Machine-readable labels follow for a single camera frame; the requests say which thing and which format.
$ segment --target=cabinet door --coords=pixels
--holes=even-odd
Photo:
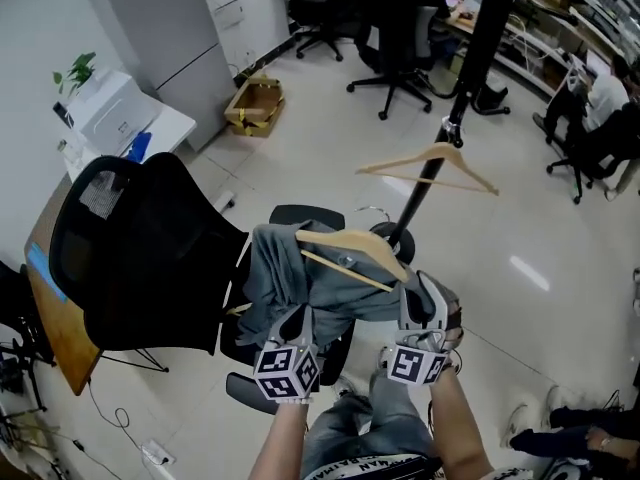
[[[226,125],[223,113],[235,91],[222,46],[216,46],[160,87],[158,96],[195,119],[187,141],[198,151]]]
[[[218,44],[206,0],[109,2],[154,88]]]

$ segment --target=blue object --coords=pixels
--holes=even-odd
[[[42,249],[40,249],[38,244],[35,242],[31,244],[31,249],[29,249],[29,254],[27,254],[27,260],[29,260],[29,263],[31,263],[33,268],[38,271],[42,279],[47,282],[58,298],[62,302],[66,302],[67,296],[60,288],[58,288],[58,285],[51,277],[51,272],[49,272],[49,258],[44,252],[42,252]]]
[[[129,150],[125,158],[138,164],[142,162],[150,141],[151,132],[140,132],[138,135],[136,135],[136,138],[133,139],[133,142],[131,143],[131,149]]]

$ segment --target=white floor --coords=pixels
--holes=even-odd
[[[269,76],[282,81],[286,95],[268,139],[225,134],[201,155],[180,150],[212,201],[223,190],[236,192],[236,206],[225,214],[236,226],[250,230],[283,203],[332,208],[344,212],[348,227],[364,229],[380,215],[354,213],[355,208],[374,205],[393,218],[400,215],[410,183],[354,171],[425,149],[451,102],[434,97],[432,113],[425,114],[417,101],[400,93],[388,121],[381,122],[377,113],[385,90],[347,94],[350,80],[371,72],[353,46],[341,48],[342,63],[320,47],[304,60],[287,54],[267,68]],[[558,157],[531,120],[544,103],[508,83],[510,116],[485,118],[469,110],[464,121],[463,154],[499,187],[500,196],[434,186],[410,226],[418,249],[414,268],[461,297],[467,333],[460,378],[496,466],[530,461],[499,448],[505,418],[521,397],[541,400],[558,383],[594,402],[606,400],[616,388],[630,399],[633,355],[640,353],[632,346],[638,325],[631,307],[631,274],[640,264],[637,187],[612,203],[594,188],[574,206],[568,171],[560,169],[553,177],[545,172]],[[419,167],[406,172],[415,175]],[[440,179],[466,182],[450,168]],[[525,270],[523,264],[528,265],[531,272],[527,276],[514,264]],[[377,347],[391,339],[392,330],[392,323],[358,323],[345,371],[364,384]],[[124,407],[136,441],[154,438],[175,455],[176,463],[162,475],[151,466],[156,478],[246,478],[271,419],[225,394],[227,372],[248,369],[220,354],[154,353],[170,373],[98,364],[93,391],[104,414],[113,418],[114,409]],[[59,370],[49,367],[39,367],[38,378],[48,419],[61,425],[61,433],[80,439],[124,480],[149,477],[140,453],[100,419],[88,390],[73,396]],[[428,390],[415,390],[412,397],[426,416]],[[309,423],[331,402],[331,391],[321,392]],[[110,478],[71,443],[59,444],[85,479]]]

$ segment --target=potted plant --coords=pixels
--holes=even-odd
[[[62,94],[65,84],[72,84],[68,96],[71,97],[74,91],[82,87],[85,82],[91,78],[95,68],[90,62],[95,56],[95,52],[83,53],[78,56],[78,58],[73,61],[73,66],[67,72],[67,76],[63,76],[62,73],[58,71],[53,72],[53,82],[59,87],[58,94]]]

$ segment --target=clothes hanger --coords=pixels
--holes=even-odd
[[[399,174],[390,174],[387,172],[383,172],[383,169],[389,169],[391,167],[398,167],[400,165],[412,164],[415,162],[426,162],[427,160],[434,160],[437,158],[443,158],[444,160],[449,161],[459,170],[464,172],[467,176],[477,181],[483,188],[479,187],[468,187],[466,185],[459,185],[458,183],[449,183],[448,181],[438,181],[438,180],[429,180],[426,178],[416,178],[413,176],[402,176]],[[409,180],[409,181],[418,181],[420,183],[430,183],[432,185],[442,185],[445,187],[453,187],[460,188],[463,190],[471,190],[474,192],[489,192],[494,195],[499,195],[500,191],[494,187],[490,182],[480,176],[478,173],[473,171],[464,161],[462,157],[462,153],[458,151],[453,145],[448,143],[440,143],[434,144],[433,146],[427,148],[426,151],[420,153],[419,155],[403,158],[400,160],[392,160],[390,162],[382,162],[378,164],[371,164],[365,167],[361,167],[356,171],[356,174],[373,174],[375,176],[389,176],[391,178],[398,178],[401,180]]]
[[[317,233],[315,231],[307,231],[304,229],[296,231],[296,240],[299,242],[306,242],[310,244],[326,245],[329,247],[336,247],[338,249],[351,249],[353,251],[360,251],[365,253],[371,259],[373,259],[378,265],[391,273],[396,279],[406,282],[409,279],[409,275],[405,269],[398,263],[398,260],[393,255],[393,251],[389,244],[378,235],[371,233],[370,231],[361,231],[357,229],[341,230],[333,233]],[[330,267],[338,272],[342,272],[354,279],[363,281],[371,286],[375,286],[380,290],[387,292],[393,291],[393,288],[386,286],[378,281],[374,281],[366,276],[353,272],[348,268],[338,265],[322,256],[318,256],[309,251],[301,250],[300,253],[307,258],[311,258],[327,267]]]

